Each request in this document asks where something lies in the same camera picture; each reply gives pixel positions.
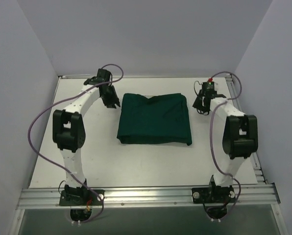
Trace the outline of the dark green surgical cloth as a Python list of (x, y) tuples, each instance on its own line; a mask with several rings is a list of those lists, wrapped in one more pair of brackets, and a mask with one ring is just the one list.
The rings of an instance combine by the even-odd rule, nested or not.
[(147, 98), (126, 93), (117, 139), (122, 144), (192, 144), (187, 99), (180, 93)]

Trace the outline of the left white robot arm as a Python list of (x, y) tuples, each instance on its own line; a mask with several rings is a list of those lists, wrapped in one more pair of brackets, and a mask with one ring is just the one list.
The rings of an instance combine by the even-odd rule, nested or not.
[(107, 108), (120, 106), (120, 100), (111, 84), (112, 75), (97, 75), (87, 79), (81, 93), (62, 110), (55, 110), (52, 116), (52, 139), (63, 157), (66, 172), (64, 192), (76, 205), (87, 202), (86, 178), (82, 170), (81, 148), (86, 140), (83, 117), (98, 99)]

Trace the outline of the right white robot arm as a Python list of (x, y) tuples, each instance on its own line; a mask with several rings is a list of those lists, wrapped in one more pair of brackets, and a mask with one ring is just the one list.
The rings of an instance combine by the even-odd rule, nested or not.
[[(258, 149), (258, 121), (256, 116), (247, 115), (234, 107), (222, 94), (199, 91), (193, 107), (201, 114), (211, 114), (210, 149), (217, 172), (212, 176), (215, 185), (207, 189), (207, 197), (218, 202), (224, 197), (224, 189), (235, 182), (242, 164)], [(213, 145), (213, 124), (215, 116), (224, 122), (222, 148), (227, 155), (217, 163)]]

